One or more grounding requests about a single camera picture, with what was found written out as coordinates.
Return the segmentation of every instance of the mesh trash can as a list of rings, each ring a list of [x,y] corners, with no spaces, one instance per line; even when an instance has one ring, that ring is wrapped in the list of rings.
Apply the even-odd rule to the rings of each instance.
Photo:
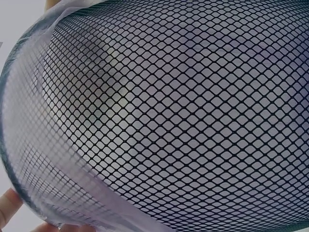
[[[99,231],[309,226],[307,0],[59,9],[0,79],[1,157],[32,210]]]

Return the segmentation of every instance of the mesh opening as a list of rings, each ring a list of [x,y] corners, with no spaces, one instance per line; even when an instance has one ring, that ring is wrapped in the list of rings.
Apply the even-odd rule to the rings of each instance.
[[[308,46],[308,1],[110,0],[79,10],[56,26],[42,80],[8,79],[15,108],[43,96],[18,105],[31,118],[17,116],[23,134],[6,139],[17,179],[33,201],[44,193],[109,213],[27,142],[26,131],[44,127],[36,138],[65,137],[80,155],[73,162],[83,158],[178,232],[298,229],[309,218]]]

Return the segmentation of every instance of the finger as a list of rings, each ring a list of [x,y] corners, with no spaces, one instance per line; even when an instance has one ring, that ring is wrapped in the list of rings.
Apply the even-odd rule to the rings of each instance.
[[[61,227],[60,232],[78,232],[78,226],[64,225]]]
[[[31,232],[59,232],[58,228],[48,223],[43,223]]]
[[[60,1],[61,0],[46,0],[45,11],[49,10],[50,8],[52,8],[53,6],[55,6]]]
[[[22,205],[22,200],[11,188],[0,197],[0,229],[8,224]]]
[[[96,230],[91,226],[82,226],[78,232],[96,232]]]

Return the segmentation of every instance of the light gray background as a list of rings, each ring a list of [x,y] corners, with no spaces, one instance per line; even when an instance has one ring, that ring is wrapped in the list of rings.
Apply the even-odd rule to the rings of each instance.
[[[22,35],[44,12],[45,0],[3,0],[0,2],[0,71],[12,47]],[[0,195],[11,183],[0,163]],[[26,206],[11,220],[3,232],[29,232],[42,221]]]

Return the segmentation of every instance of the hand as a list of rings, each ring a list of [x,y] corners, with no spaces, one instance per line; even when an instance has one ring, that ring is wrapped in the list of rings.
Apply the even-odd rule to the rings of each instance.
[[[3,229],[14,214],[23,205],[22,200],[19,198],[11,188],[7,190],[3,196],[0,197],[0,232]],[[48,223],[44,223],[31,232],[95,232],[96,230],[90,226],[72,226],[64,225],[60,230]]]

